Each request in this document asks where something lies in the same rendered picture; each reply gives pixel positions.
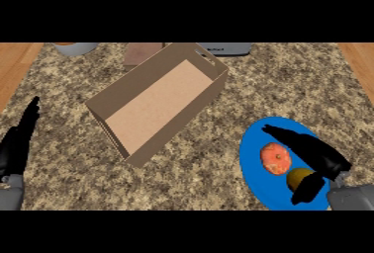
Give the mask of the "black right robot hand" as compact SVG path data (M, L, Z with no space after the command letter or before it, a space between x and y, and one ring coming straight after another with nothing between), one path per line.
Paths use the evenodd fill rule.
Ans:
M324 186L324 179L334 181L338 174L350 170L352 164L338 151L312 135L270 125L264 125L261 130L288 146L313 169L301 179L291 197L292 205L309 203Z

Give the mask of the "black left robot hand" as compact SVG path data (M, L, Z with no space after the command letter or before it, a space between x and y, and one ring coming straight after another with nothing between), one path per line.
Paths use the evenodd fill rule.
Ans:
M16 126L12 126L0 141L0 180L22 175L26 168L29 141L40 118L40 97L35 96Z

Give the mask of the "orange round squash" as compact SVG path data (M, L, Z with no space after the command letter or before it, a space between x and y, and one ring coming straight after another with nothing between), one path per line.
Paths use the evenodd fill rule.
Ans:
M260 149L263 168L275 176L284 175L292 165L292 159L287 148L276 142L269 142Z

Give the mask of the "blue plate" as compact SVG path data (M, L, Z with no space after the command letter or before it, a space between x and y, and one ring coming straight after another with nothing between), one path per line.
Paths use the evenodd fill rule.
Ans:
M260 150L263 146L278 140L261 131L261 127L270 125L306 133L315 136L310 129L294 120L282 117L267 117L256 121L247 128L239 144L239 165L242 177L251 193L272 211L325 211L328 208L326 193L329 182L318 192L316 197L309 203L291 202L292 191L287 185L287 175L273 175L263 167Z

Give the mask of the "brown cardboard box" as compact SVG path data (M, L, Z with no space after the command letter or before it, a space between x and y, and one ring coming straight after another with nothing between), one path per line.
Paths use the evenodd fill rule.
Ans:
M140 167L213 101L227 66L193 42L168 44L86 101L125 160Z

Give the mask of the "yellow-green round fruit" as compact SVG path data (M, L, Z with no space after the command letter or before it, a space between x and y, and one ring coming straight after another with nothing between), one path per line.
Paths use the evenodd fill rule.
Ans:
M294 168L287 175L287 185L290 190L294 192L301 183L303 178L313 173L309 168Z

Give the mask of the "pale grey bowl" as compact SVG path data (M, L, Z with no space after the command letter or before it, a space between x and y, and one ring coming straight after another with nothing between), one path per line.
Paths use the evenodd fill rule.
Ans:
M75 42L71 44L54 43L57 51L66 56L84 55L97 47L97 42Z

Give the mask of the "brown block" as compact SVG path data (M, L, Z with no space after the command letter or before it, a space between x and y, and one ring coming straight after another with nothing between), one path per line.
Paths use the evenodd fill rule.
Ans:
M161 42L130 42L125 55L124 65L139 65L164 47Z

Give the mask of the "grey appliance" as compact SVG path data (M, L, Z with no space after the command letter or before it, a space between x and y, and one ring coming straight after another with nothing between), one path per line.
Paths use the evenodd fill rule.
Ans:
M214 56L245 56L250 54L250 42L201 42L201 47Z

